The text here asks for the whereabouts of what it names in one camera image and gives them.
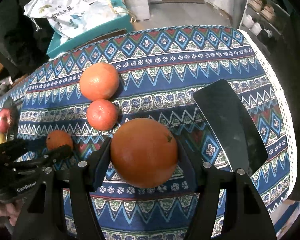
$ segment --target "white lace trim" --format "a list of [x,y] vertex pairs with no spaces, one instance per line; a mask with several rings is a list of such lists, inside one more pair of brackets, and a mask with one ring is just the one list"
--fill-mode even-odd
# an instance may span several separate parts
[[256,58],[259,60],[261,66],[265,70],[266,75],[274,88],[274,92],[278,100],[278,104],[282,115],[283,125],[286,129],[288,153],[289,153],[289,160],[290,160],[290,184],[289,184],[289,189],[287,194],[288,197],[291,194],[297,179],[297,145],[296,145],[296,137],[294,134],[292,117],[289,110],[289,106],[284,96],[283,89],[271,65],[266,60],[265,56],[262,54],[262,52],[257,47],[257,45],[252,41],[248,33],[246,33],[243,30],[239,30],[239,31],[247,39],[248,43],[254,50],[256,54]]

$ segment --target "teal box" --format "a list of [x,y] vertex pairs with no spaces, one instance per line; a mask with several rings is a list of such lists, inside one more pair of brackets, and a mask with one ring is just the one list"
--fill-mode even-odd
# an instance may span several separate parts
[[[113,7],[121,6],[126,8],[122,0],[111,0]],[[62,52],[67,52],[72,49],[76,49],[81,45],[93,41],[97,37],[103,36],[108,33],[112,33],[118,30],[127,30],[128,32],[133,31],[133,26],[130,22],[131,16],[129,14],[118,17],[117,19],[111,20],[109,22],[103,23],[93,29],[90,29],[80,35],[66,41],[60,45],[61,36],[58,33],[54,33],[52,40],[49,44],[47,55],[50,58],[55,58]]]

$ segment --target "beige sneaker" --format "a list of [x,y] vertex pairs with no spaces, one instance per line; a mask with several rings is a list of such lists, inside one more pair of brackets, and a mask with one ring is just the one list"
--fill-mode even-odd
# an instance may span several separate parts
[[266,5],[265,8],[260,12],[260,14],[266,18],[268,22],[273,21],[275,18],[274,9],[271,5]]
[[257,12],[260,12],[262,10],[263,4],[261,0],[251,0],[249,4]]

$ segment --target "table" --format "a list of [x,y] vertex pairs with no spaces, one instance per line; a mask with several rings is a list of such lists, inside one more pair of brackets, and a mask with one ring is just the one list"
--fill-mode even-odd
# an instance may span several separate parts
[[[123,116],[108,132],[88,124],[90,101],[81,95],[78,83],[82,72],[96,62],[113,64],[121,75],[113,102]],[[170,27],[92,43],[38,68],[0,99],[0,109],[8,96],[20,108],[19,138],[35,139],[55,129],[71,134],[76,144],[74,156],[55,164],[56,169],[86,159],[120,124],[146,117],[186,136],[205,161],[230,170],[192,99],[195,91],[221,78],[238,94],[266,145],[268,160],[251,180],[271,213],[295,183],[295,138],[282,88],[260,50],[242,30]],[[29,152],[21,159],[34,157],[36,154]],[[212,236],[222,228],[225,195],[225,190],[220,190]],[[189,191],[179,167],[165,184],[141,189],[123,182],[110,164],[103,185],[91,198],[106,239],[183,239],[198,194]],[[64,204],[69,233],[75,234],[67,189]]]

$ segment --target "orange fruit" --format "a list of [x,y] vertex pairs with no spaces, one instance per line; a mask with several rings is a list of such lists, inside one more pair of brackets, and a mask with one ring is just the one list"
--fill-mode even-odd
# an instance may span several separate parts
[[125,182],[141,188],[157,187],[174,173],[178,147],[164,125],[136,118],[113,135],[110,155],[114,169]]
[[49,151],[65,144],[69,145],[73,150],[73,141],[71,139],[71,136],[67,132],[62,130],[55,130],[50,132],[47,136],[46,144]]
[[96,63],[87,68],[80,78],[81,93],[89,100],[109,99],[119,87],[119,74],[108,63]]
[[94,129],[108,131],[117,122],[118,112],[117,107],[110,101],[96,100],[87,109],[87,120]]

